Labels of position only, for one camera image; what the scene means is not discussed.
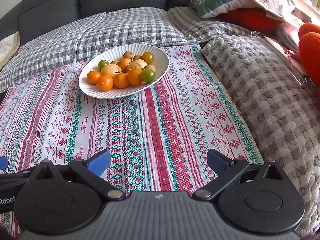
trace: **small potato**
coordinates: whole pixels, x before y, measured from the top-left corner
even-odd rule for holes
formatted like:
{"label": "small potato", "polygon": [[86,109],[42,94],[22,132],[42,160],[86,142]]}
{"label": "small potato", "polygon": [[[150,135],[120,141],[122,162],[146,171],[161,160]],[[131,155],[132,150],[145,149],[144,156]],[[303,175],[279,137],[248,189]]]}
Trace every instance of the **small potato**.
{"label": "small potato", "polygon": [[114,60],[114,61],[112,61],[110,64],[118,65],[118,63],[119,63],[119,60]]}
{"label": "small potato", "polygon": [[123,58],[129,58],[129,59],[133,59],[133,53],[131,51],[126,51],[124,54],[123,54]]}
{"label": "small potato", "polygon": [[146,66],[144,67],[144,69],[151,69],[151,70],[153,70],[154,72],[156,72],[156,67],[153,66],[153,65],[146,65]]}
{"label": "small potato", "polygon": [[135,60],[138,60],[138,59],[142,59],[142,55],[140,55],[140,54],[134,55],[132,61],[135,61]]}

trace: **beige round fruit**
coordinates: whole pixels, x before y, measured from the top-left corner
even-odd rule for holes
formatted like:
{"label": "beige round fruit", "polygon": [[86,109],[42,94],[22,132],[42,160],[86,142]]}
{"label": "beige round fruit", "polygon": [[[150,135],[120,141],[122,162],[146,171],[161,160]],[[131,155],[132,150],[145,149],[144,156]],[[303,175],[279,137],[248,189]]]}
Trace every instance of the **beige round fruit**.
{"label": "beige round fruit", "polygon": [[119,60],[114,60],[114,61],[112,61],[110,64],[118,65],[118,63],[119,63]]}
{"label": "beige round fruit", "polygon": [[142,59],[142,55],[140,55],[140,54],[134,55],[132,61],[135,61],[135,60],[138,60],[138,59]]}
{"label": "beige round fruit", "polygon": [[114,78],[118,73],[122,72],[122,69],[116,64],[109,64],[102,68],[101,76],[110,76]]}
{"label": "beige round fruit", "polygon": [[145,62],[143,59],[137,59],[130,63],[130,65],[127,67],[127,72],[136,68],[142,70],[146,65],[148,65],[148,63]]}
{"label": "beige round fruit", "polygon": [[154,72],[156,72],[156,67],[153,66],[153,65],[146,65],[146,66],[144,67],[144,69],[151,69],[151,70],[153,70]]}
{"label": "beige round fruit", "polygon": [[123,58],[129,58],[129,59],[133,59],[133,53],[131,51],[126,51],[124,54],[123,54]]}

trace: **white logo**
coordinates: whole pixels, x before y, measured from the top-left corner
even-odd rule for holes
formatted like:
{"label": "white logo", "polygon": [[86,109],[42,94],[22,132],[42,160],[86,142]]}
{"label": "white logo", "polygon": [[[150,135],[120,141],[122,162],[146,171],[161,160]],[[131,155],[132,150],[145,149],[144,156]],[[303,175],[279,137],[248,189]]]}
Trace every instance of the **white logo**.
{"label": "white logo", "polygon": [[12,202],[15,202],[15,201],[16,201],[16,198],[14,196],[12,196],[11,198],[0,199],[0,205],[12,203]]}

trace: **sofa backrest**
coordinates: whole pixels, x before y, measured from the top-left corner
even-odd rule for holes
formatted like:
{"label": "sofa backrest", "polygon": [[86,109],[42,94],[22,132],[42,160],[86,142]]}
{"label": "sofa backrest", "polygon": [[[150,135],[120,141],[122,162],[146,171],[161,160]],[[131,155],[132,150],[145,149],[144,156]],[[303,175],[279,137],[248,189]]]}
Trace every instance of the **sofa backrest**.
{"label": "sofa backrest", "polygon": [[169,9],[190,0],[23,0],[0,19],[0,40],[19,31],[20,44],[100,12],[131,7]]}

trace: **green tomato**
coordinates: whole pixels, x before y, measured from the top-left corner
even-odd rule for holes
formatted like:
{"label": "green tomato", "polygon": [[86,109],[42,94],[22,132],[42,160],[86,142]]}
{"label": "green tomato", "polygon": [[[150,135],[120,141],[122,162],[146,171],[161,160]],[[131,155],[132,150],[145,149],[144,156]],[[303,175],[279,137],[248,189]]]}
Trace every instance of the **green tomato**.
{"label": "green tomato", "polygon": [[98,63],[98,71],[101,72],[102,68],[106,65],[109,65],[109,62],[106,60],[100,60]]}
{"label": "green tomato", "polygon": [[151,83],[156,78],[156,73],[152,69],[144,69],[141,72],[141,78],[146,83]]}

